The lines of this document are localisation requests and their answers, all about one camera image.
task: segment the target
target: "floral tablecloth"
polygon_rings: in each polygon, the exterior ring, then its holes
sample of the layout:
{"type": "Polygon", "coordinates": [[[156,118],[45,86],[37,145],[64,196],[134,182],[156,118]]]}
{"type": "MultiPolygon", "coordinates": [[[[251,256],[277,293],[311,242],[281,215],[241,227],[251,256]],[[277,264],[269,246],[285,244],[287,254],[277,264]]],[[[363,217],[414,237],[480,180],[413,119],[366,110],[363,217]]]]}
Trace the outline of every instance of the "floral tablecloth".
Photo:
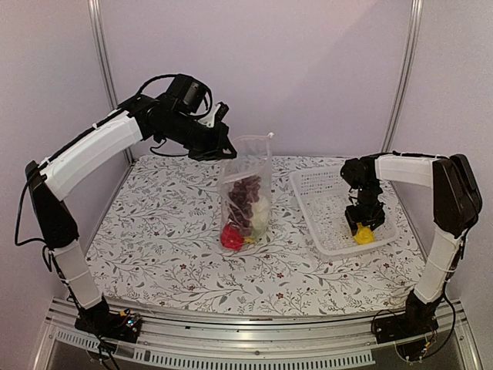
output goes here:
{"type": "Polygon", "coordinates": [[[273,158],[273,214],[261,242],[219,243],[218,163],[142,156],[86,259],[107,296],[145,304],[249,315],[336,315],[401,307],[424,267],[394,191],[399,238],[378,251],[321,261],[289,181],[295,170],[341,159],[273,158]]]}

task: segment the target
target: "yellow object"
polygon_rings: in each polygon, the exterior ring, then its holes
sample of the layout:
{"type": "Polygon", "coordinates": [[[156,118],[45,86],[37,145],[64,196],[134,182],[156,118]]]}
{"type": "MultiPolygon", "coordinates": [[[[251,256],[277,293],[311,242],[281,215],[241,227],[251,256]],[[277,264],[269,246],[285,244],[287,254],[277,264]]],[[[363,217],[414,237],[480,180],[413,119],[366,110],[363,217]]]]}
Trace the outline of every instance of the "yellow object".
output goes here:
{"type": "Polygon", "coordinates": [[[357,232],[354,235],[355,241],[359,244],[368,244],[375,241],[373,231],[368,226],[363,226],[362,224],[357,225],[357,232]]]}

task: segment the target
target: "plastic basket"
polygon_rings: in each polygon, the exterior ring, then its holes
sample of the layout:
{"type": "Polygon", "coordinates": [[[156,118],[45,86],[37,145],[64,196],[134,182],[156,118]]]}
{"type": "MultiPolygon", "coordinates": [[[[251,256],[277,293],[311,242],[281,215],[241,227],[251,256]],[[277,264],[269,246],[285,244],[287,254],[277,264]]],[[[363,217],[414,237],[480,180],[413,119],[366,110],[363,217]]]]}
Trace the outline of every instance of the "plastic basket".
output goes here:
{"type": "Polygon", "coordinates": [[[385,223],[374,231],[375,242],[359,245],[351,235],[344,211],[350,205],[349,185],[341,165],[300,170],[290,175],[294,194],[321,257],[332,261],[374,251],[397,239],[395,215],[385,208],[385,223]]]}

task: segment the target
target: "vertical metal post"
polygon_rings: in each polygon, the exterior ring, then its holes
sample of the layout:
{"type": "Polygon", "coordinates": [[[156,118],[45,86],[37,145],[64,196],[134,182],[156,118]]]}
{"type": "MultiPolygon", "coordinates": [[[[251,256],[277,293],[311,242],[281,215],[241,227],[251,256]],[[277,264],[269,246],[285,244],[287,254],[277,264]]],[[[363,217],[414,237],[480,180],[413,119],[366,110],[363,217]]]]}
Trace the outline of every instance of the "vertical metal post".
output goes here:
{"type": "Polygon", "coordinates": [[[411,77],[411,68],[416,53],[416,45],[418,43],[419,27],[421,23],[421,11],[423,9],[422,0],[413,0],[411,6],[411,17],[409,19],[409,31],[407,33],[407,42],[404,50],[404,61],[402,63],[401,77],[394,99],[394,105],[391,110],[387,132],[385,133],[384,142],[381,147],[381,152],[391,150],[392,141],[394,140],[395,131],[401,115],[402,106],[404,105],[404,97],[406,95],[407,84],[411,77]]]}
{"type": "MultiPolygon", "coordinates": [[[[99,7],[99,0],[88,0],[88,3],[92,36],[94,37],[94,43],[96,44],[96,53],[98,55],[99,67],[101,68],[102,81],[105,86],[109,107],[113,110],[118,106],[118,99],[116,97],[111,69],[109,68],[108,50],[106,49],[105,35],[102,29],[101,8],[99,7]]],[[[130,148],[124,151],[124,155],[128,164],[134,163],[135,158],[130,148]]]]}

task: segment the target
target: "red object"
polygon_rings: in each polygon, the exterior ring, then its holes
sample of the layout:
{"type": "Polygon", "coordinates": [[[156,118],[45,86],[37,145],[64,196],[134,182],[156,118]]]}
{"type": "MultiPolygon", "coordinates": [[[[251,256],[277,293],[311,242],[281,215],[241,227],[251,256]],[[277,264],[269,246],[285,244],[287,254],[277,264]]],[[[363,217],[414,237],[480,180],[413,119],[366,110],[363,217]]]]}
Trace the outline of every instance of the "red object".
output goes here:
{"type": "Polygon", "coordinates": [[[221,234],[221,244],[223,247],[239,251],[243,246],[244,239],[240,235],[238,228],[232,224],[227,224],[221,234]]]}

